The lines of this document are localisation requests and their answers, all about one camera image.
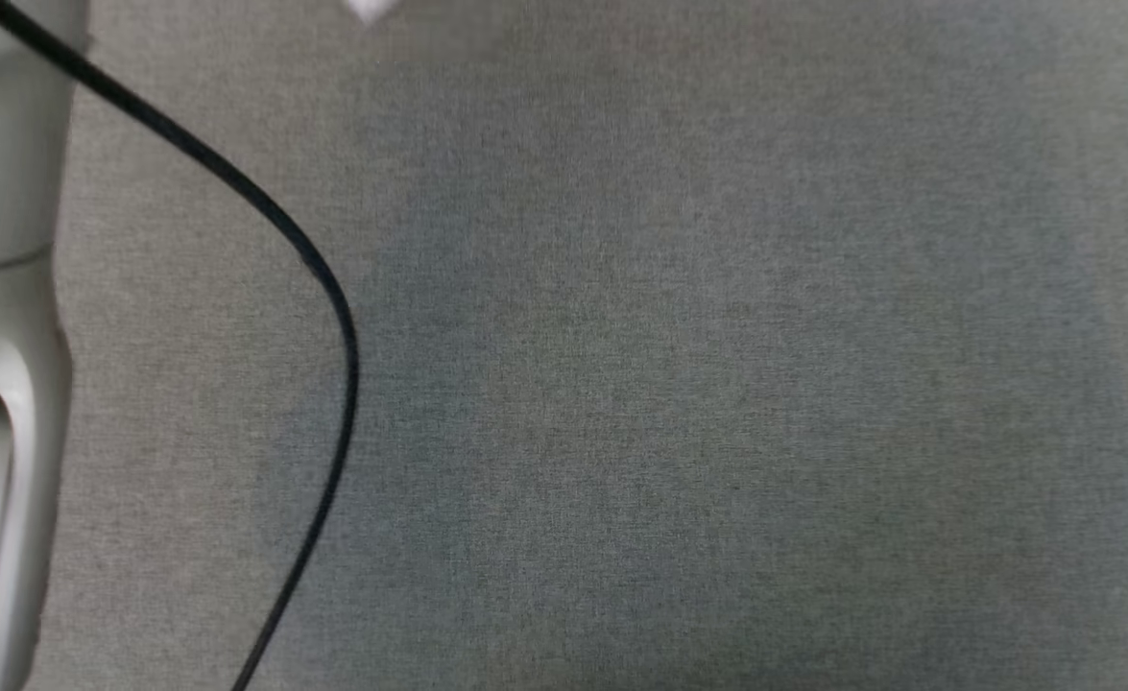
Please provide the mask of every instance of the gray plastic object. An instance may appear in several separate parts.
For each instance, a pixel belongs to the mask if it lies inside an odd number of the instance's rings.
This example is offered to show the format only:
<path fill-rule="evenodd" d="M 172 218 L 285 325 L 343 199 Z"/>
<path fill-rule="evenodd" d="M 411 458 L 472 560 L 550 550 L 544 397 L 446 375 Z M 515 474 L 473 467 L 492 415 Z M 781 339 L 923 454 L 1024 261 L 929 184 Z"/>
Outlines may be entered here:
<path fill-rule="evenodd" d="M 86 44 L 81 0 L 19 0 Z M 0 29 L 0 691 L 29 676 L 68 424 L 68 347 L 51 242 L 72 85 Z"/>

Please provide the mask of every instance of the cloth background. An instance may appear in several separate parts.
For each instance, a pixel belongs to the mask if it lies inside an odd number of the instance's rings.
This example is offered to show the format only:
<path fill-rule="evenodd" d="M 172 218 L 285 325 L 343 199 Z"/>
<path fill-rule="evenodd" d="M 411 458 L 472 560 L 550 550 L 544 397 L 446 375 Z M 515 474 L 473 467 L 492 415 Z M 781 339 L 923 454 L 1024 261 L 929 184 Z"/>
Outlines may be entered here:
<path fill-rule="evenodd" d="M 259 690 L 1128 690 L 1128 0 L 97 0 L 356 308 Z M 90 95 L 29 688 L 228 688 L 329 309 Z"/>

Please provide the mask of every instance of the gray fabric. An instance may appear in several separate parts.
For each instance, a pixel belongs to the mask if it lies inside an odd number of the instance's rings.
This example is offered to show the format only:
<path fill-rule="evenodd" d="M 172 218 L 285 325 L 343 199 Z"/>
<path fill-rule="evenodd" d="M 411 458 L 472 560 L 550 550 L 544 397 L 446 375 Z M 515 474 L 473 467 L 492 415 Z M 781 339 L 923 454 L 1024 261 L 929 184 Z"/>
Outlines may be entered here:
<path fill-rule="evenodd" d="M 319 239 L 254 688 L 1128 690 L 1128 0 L 95 5 Z M 224 688 L 318 289 L 78 98 L 30 688 Z"/>

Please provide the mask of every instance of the white object tip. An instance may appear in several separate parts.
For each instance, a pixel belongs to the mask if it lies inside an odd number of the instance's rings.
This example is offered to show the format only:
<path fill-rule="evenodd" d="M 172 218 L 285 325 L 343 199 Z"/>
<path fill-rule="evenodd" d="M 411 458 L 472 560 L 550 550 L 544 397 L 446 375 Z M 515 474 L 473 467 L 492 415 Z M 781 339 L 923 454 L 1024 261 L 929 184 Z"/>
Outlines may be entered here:
<path fill-rule="evenodd" d="M 358 14 L 358 18 L 363 19 L 363 23 L 374 23 L 391 10 L 393 6 L 397 5 L 397 0 L 345 0 L 345 3 L 351 6 L 354 14 Z"/>

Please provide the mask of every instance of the cable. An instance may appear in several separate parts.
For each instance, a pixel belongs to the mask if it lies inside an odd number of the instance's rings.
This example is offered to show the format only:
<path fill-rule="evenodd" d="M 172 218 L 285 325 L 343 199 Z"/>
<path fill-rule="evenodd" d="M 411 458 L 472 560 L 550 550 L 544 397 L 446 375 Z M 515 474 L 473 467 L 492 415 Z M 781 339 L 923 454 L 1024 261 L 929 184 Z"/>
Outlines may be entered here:
<path fill-rule="evenodd" d="M 277 600 L 274 600 L 274 608 L 265 618 L 265 626 L 261 627 L 261 635 L 256 637 L 256 643 L 253 643 L 252 650 L 248 652 L 248 659 L 244 663 L 235 685 L 231 686 L 233 691 L 243 691 L 252 682 L 256 665 L 261 664 L 261 657 L 265 655 L 265 648 L 268 646 L 270 639 L 274 637 L 274 631 L 277 630 L 283 613 L 287 612 L 287 604 L 290 604 L 296 586 L 303 577 L 308 560 L 312 558 L 312 551 L 317 547 L 321 530 L 329 517 L 329 508 L 337 494 L 341 473 L 345 469 L 345 454 L 350 450 L 354 416 L 358 413 L 358 374 L 360 373 L 358 334 L 354 329 L 350 303 L 345 301 L 343 289 L 337 283 L 329 264 L 312 245 L 312 240 L 308 239 L 299 224 L 264 189 L 257 187 L 256 183 L 253 183 L 233 163 L 222 158 L 221 153 L 214 152 L 211 145 L 201 141 L 192 132 L 184 130 L 180 124 L 160 113 L 158 108 L 147 104 L 143 98 L 129 90 L 112 76 L 104 73 L 80 53 L 55 38 L 42 26 L 38 26 L 38 23 L 5 0 L 0 0 L 0 26 L 27 45 L 28 48 L 47 59 L 64 74 L 71 76 L 83 87 L 102 97 L 103 100 L 116 106 L 122 113 L 127 113 L 143 126 L 150 127 L 155 134 L 167 140 L 167 143 L 180 150 L 187 158 L 192 158 L 204 169 L 218 176 L 218 179 L 221 179 L 231 189 L 235 189 L 240 197 L 253 205 L 253 209 L 259 211 L 270 223 L 273 223 L 274 228 L 293 248 L 299 250 L 300 258 L 303 259 L 308 271 L 312 272 L 315 280 L 320 283 L 326 296 L 329 298 L 332 310 L 336 315 L 345 348 L 345 406 L 343 419 L 341 419 L 341 431 L 337 433 L 337 445 L 329 467 L 329 478 L 326 480 L 326 488 L 324 488 L 312 522 L 308 525 L 308 533 L 300 546 L 300 553 L 296 556 L 294 565 L 287 575 L 287 581 L 282 583 L 282 591 L 280 591 Z"/>

